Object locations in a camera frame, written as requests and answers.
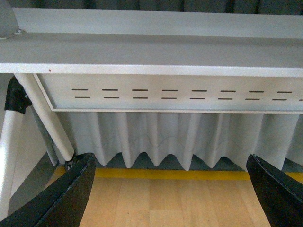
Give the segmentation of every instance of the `yellow floor line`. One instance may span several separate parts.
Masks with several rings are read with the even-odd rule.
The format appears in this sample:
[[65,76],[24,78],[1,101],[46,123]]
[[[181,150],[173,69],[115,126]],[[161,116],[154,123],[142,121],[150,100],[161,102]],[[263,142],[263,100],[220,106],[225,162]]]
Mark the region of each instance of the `yellow floor line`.
[[[63,175],[64,167],[56,169],[56,175]],[[297,181],[303,181],[303,173],[286,173]],[[199,171],[199,170],[157,170],[157,169],[113,169],[97,168],[95,177],[101,178],[141,178],[163,180],[250,180],[247,172],[239,171]]]

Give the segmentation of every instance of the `curtain fold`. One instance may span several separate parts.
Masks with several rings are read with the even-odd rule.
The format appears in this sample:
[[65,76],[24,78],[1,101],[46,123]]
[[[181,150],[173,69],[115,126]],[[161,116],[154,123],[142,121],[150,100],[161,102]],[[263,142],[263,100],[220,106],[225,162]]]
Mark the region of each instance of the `curtain fold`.
[[246,170],[249,154],[282,169],[285,158],[303,164],[299,114],[60,113],[78,154],[106,165],[122,153],[130,168],[146,152],[155,166],[173,154],[185,170],[193,155],[214,167],[227,157]]

